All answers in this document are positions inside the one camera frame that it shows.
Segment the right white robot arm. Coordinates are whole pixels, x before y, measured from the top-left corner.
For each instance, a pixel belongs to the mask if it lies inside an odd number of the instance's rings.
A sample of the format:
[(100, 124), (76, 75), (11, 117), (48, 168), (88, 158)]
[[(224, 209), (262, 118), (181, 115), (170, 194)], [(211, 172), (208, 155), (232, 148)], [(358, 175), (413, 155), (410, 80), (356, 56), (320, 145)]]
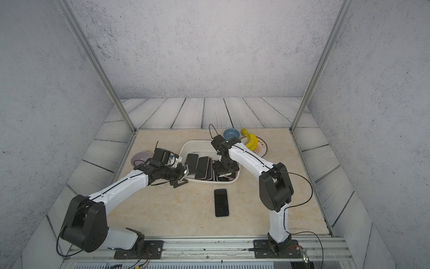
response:
[(248, 170), (258, 180), (260, 200), (270, 211), (269, 240), (277, 245), (288, 242), (287, 207), (294, 190), (285, 165), (264, 160), (236, 137), (226, 140), (217, 135), (211, 145), (219, 156), (214, 163), (216, 177), (229, 176), (239, 172), (240, 168)]

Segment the white plastic storage box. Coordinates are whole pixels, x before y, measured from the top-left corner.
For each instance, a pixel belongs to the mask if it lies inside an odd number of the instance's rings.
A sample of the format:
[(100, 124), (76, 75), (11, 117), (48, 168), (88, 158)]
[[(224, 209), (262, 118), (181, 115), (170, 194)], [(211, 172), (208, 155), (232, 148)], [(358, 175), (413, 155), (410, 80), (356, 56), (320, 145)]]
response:
[(187, 161), (187, 156), (189, 154), (196, 154), (198, 158), (206, 158), (209, 160), (208, 169), (207, 169), (207, 178), (206, 179), (197, 179), (195, 174), (188, 174), (185, 179), (192, 183), (199, 184), (211, 184), (211, 185), (227, 185), (235, 183), (240, 175), (240, 172), (237, 171), (235, 173), (230, 174), (229, 176), (221, 177), (219, 180), (218, 177), (215, 176), (213, 171), (213, 164), (215, 161), (219, 160), (219, 156), (217, 155), (217, 151), (211, 145), (211, 141), (208, 140), (191, 140), (186, 142), (179, 156), (182, 158), (182, 163), (185, 165)]

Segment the black phone cream case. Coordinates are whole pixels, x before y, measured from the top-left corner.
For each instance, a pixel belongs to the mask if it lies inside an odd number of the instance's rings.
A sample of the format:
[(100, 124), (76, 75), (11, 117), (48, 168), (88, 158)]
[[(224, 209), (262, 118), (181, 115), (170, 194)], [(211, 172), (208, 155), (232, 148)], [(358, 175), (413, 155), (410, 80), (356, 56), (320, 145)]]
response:
[(198, 154), (188, 154), (185, 164), (188, 167), (188, 172), (190, 175), (197, 173), (199, 155)]

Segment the black phone green case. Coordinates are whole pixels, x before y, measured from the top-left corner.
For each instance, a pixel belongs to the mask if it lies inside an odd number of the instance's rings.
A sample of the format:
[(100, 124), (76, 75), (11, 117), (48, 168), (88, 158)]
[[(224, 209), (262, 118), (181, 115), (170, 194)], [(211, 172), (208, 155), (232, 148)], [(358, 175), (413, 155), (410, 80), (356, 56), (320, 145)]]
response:
[(214, 202), (216, 217), (228, 217), (230, 215), (227, 189), (215, 189)]

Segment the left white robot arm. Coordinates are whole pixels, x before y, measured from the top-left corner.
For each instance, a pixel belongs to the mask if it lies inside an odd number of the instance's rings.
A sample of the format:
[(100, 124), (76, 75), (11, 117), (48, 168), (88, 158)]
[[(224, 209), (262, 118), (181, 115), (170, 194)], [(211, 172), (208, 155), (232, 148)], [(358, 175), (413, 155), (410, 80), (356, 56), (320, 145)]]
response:
[(87, 253), (107, 248), (123, 251), (127, 258), (133, 254), (145, 254), (144, 235), (131, 228), (110, 228), (107, 216), (131, 195), (159, 179), (166, 180), (175, 188), (186, 184), (188, 173), (189, 167), (178, 161), (162, 165), (148, 159), (101, 191), (89, 196), (77, 195), (69, 203), (58, 239)]

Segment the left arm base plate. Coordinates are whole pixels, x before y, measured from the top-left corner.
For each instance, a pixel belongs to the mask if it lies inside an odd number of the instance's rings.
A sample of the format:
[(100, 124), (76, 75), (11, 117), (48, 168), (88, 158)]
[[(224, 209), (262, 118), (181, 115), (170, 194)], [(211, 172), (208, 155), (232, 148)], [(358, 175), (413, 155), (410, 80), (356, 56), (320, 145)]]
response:
[(164, 241), (139, 241), (132, 249), (116, 249), (114, 254), (115, 260), (160, 260), (162, 255)]

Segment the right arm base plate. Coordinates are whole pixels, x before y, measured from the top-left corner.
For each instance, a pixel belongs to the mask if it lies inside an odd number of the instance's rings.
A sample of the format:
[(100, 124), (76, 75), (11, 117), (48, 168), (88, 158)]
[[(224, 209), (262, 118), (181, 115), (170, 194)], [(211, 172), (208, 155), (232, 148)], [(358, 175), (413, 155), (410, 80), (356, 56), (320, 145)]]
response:
[(287, 239), (282, 243), (273, 240), (254, 240), (253, 248), (255, 258), (290, 258), (301, 259), (302, 251), (297, 240)]

